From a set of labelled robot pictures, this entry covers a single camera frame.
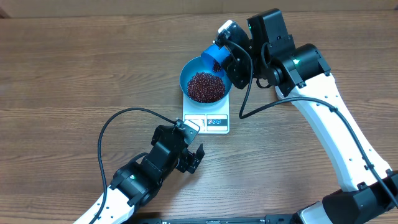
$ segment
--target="kitchen scale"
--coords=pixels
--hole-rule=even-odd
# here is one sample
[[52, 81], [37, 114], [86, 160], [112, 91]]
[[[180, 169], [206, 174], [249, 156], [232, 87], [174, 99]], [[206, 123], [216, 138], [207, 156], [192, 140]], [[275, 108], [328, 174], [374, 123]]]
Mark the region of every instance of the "kitchen scale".
[[[224, 70], [213, 71], [215, 60], [220, 64], [230, 55], [226, 48], [219, 49], [216, 45], [205, 50], [201, 57], [189, 61], [181, 71], [180, 86], [183, 91], [182, 118], [190, 120], [200, 127], [199, 134], [228, 134], [229, 133], [229, 92], [232, 83]], [[188, 96], [188, 82], [197, 73], [211, 73], [220, 77], [225, 85], [222, 99], [214, 103], [199, 103]]]

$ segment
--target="scale control panel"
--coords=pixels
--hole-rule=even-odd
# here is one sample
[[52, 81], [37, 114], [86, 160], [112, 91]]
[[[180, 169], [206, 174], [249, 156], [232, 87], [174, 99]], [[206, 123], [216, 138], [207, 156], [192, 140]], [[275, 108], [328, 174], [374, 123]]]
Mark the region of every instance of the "scale control panel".
[[199, 134], [228, 134], [227, 114], [186, 114], [184, 120], [190, 120], [200, 127]]

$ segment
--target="wooden table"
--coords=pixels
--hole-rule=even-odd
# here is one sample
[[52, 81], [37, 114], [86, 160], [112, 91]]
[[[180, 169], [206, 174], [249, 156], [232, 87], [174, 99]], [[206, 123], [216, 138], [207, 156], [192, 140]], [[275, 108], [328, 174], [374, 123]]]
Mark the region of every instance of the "wooden table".
[[[0, 223], [71, 223], [102, 193], [98, 134], [132, 106], [182, 116], [178, 76], [227, 19], [251, 14], [0, 20]], [[284, 13], [296, 46], [322, 52], [369, 142], [398, 169], [398, 13]], [[246, 91], [230, 95], [231, 132], [201, 135], [194, 175], [173, 172], [140, 213], [163, 218], [293, 213], [339, 189], [331, 163], [292, 105], [238, 119]], [[253, 87], [246, 111], [276, 100]], [[108, 183], [155, 127], [135, 112], [103, 139]], [[397, 210], [371, 223], [396, 223]]]

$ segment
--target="wall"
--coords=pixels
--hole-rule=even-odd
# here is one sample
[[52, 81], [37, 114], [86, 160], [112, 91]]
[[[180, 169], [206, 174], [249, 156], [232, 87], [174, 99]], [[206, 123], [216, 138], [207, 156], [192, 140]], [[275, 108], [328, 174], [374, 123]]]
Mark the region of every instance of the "wall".
[[4, 17], [389, 10], [398, 0], [0, 0]]

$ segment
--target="white digital scale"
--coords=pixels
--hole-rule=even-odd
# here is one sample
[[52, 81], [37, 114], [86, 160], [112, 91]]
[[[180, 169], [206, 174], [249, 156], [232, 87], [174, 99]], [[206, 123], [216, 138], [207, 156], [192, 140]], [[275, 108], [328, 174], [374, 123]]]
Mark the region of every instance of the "white digital scale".
[[203, 107], [192, 103], [186, 95], [182, 100], [182, 116], [200, 127], [199, 134], [229, 133], [229, 94], [215, 105]]

